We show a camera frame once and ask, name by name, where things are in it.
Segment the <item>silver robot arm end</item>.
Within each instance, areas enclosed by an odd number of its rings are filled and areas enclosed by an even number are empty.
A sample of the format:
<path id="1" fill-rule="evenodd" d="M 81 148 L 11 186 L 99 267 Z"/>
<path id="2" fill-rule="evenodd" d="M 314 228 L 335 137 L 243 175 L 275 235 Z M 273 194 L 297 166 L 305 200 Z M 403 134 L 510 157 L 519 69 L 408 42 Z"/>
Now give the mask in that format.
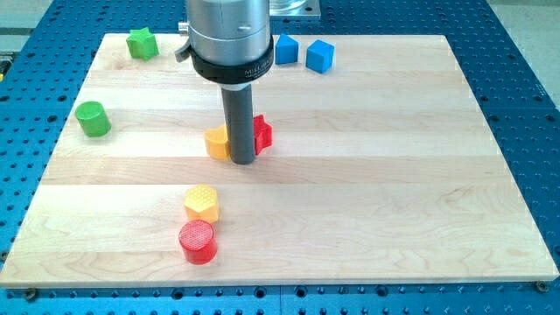
<path id="1" fill-rule="evenodd" d="M 188 39 L 175 52 L 203 78 L 250 83 L 273 63 L 269 0 L 186 0 Z"/>

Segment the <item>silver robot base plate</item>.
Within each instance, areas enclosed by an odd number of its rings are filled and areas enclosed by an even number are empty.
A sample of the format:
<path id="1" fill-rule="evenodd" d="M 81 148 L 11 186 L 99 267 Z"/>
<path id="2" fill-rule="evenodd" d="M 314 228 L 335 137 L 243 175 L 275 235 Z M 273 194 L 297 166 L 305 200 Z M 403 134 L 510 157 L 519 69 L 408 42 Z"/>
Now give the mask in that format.
<path id="1" fill-rule="evenodd" d="M 272 20 L 316 20 L 321 17 L 319 0 L 270 0 Z"/>

